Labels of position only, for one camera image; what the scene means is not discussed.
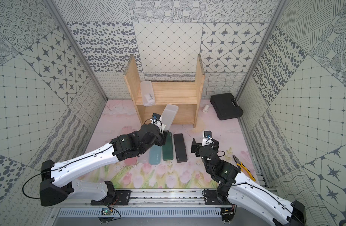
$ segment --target yellow pliers handle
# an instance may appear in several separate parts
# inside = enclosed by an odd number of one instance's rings
[[[246,170],[246,172],[248,173],[248,175],[252,179],[252,181],[256,181],[256,179],[252,176],[251,172],[247,169],[247,167],[245,167],[243,165],[243,163],[237,163],[237,165],[240,166],[241,168],[243,168],[244,170]]]

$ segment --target clear plastic box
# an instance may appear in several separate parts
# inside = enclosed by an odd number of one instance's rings
[[[141,99],[144,106],[155,105],[155,97],[151,81],[143,81],[140,83]]]
[[[162,119],[161,119],[162,124],[165,125],[164,130],[170,129],[170,126],[173,123],[175,115],[178,112],[178,108],[179,108],[178,106],[171,105],[171,104],[167,104],[167,106],[165,107],[162,113]]]
[[[139,155],[138,162],[146,163],[149,161],[149,150],[150,149],[148,149],[148,151],[146,151],[143,155]]]

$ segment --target black toolbox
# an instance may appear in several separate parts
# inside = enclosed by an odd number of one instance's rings
[[[243,110],[237,105],[231,93],[211,96],[211,104],[220,120],[234,119],[243,115]]]

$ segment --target white roll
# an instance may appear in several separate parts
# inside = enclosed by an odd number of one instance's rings
[[[209,108],[209,105],[205,105],[204,108],[203,108],[203,112],[207,113],[208,112],[208,108]]]

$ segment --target pliers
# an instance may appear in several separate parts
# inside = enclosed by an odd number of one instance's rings
[[[233,155],[233,159],[235,160],[237,165],[241,167],[241,169],[244,169],[247,171],[247,173],[248,173],[249,177],[252,179],[252,181],[256,181],[256,179],[252,176],[251,172],[247,169],[247,167],[245,167],[243,165],[243,163],[235,155]]]

